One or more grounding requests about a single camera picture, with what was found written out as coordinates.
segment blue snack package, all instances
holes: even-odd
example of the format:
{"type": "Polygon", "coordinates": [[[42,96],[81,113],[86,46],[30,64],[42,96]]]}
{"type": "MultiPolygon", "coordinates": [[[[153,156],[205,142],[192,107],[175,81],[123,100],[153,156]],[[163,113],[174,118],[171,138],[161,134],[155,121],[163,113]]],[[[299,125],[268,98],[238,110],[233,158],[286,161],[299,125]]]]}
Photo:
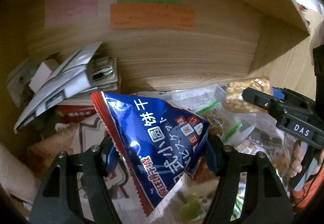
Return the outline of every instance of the blue snack package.
{"type": "Polygon", "coordinates": [[[194,177],[209,122],[158,98],[96,92],[91,100],[149,215],[184,172],[194,177]]]}

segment green zipper seal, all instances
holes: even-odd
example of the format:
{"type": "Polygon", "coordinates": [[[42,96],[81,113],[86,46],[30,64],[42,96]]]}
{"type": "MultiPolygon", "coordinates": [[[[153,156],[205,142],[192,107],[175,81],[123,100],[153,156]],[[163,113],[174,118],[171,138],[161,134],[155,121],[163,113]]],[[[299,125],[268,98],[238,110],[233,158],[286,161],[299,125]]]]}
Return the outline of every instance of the green zipper seal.
{"type": "Polygon", "coordinates": [[[201,110],[197,111],[196,114],[200,115],[202,113],[204,113],[205,111],[208,111],[211,107],[213,107],[214,105],[216,105],[217,103],[219,103],[219,101],[215,100],[213,101],[210,105],[208,105],[207,107],[202,108],[201,110]]]}
{"type": "Polygon", "coordinates": [[[225,135],[225,137],[224,137],[224,143],[226,143],[227,140],[229,138],[231,138],[233,136],[233,134],[235,134],[237,132],[237,130],[239,130],[241,127],[242,127],[242,124],[239,123],[227,135],[225,135]]]}

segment metal bolt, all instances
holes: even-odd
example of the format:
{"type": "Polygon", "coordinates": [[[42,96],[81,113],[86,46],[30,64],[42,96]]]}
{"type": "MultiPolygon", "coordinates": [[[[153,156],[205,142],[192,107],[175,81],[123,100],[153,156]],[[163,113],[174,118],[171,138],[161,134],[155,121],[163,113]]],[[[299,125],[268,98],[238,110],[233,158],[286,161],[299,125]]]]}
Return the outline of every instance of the metal bolt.
{"type": "Polygon", "coordinates": [[[260,158],[265,158],[266,154],[260,151],[260,152],[257,152],[257,156],[260,158]]]}
{"type": "Polygon", "coordinates": [[[57,155],[59,158],[63,158],[64,156],[66,156],[66,152],[65,151],[61,151],[58,153],[57,155]]]}
{"type": "Polygon", "coordinates": [[[100,146],[99,145],[94,145],[94,146],[91,146],[91,151],[92,152],[96,152],[100,149],[100,146]]]}
{"type": "Polygon", "coordinates": [[[225,145],[224,150],[225,150],[225,152],[231,152],[233,150],[233,148],[229,145],[225,145]]]}

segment orange clothing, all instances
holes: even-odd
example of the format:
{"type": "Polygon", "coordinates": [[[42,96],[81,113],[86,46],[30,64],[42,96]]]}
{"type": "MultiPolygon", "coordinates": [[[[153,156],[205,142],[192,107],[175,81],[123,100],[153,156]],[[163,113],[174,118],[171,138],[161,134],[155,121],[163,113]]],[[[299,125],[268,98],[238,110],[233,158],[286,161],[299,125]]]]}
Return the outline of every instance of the orange clothing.
{"type": "Polygon", "coordinates": [[[324,180],[324,167],[322,168],[322,170],[320,171],[320,173],[318,174],[316,179],[315,180],[311,179],[310,181],[306,182],[304,184],[303,188],[300,191],[292,190],[292,194],[293,194],[293,197],[294,197],[294,200],[295,200],[295,203],[296,203],[297,214],[302,212],[306,208],[308,203],[312,200],[312,198],[316,194],[317,190],[320,188],[323,180],[324,180]],[[307,191],[308,191],[312,181],[314,181],[314,182],[313,182],[312,187],[310,188],[310,190],[308,192],[308,195],[306,196],[307,191]]]}

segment black cable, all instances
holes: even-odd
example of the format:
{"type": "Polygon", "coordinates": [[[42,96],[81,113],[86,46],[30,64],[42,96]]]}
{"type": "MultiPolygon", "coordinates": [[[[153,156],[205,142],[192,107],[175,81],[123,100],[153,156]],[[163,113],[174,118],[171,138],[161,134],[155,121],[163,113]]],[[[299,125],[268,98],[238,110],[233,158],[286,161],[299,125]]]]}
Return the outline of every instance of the black cable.
{"type": "Polygon", "coordinates": [[[312,185],[313,185],[313,183],[314,183],[314,181],[315,181],[315,179],[319,176],[319,174],[320,174],[320,172],[322,171],[322,168],[323,168],[323,165],[324,165],[324,159],[323,159],[323,161],[322,161],[322,164],[321,164],[321,167],[320,167],[320,170],[315,174],[315,177],[313,178],[313,180],[312,180],[312,182],[310,183],[310,185],[309,185],[309,188],[308,188],[308,190],[307,190],[307,192],[306,192],[306,195],[298,202],[298,203],[296,203],[295,205],[297,206],[299,203],[301,203],[307,196],[308,196],[308,193],[309,193],[309,191],[310,191],[310,189],[311,189],[311,187],[312,187],[312,185]]]}

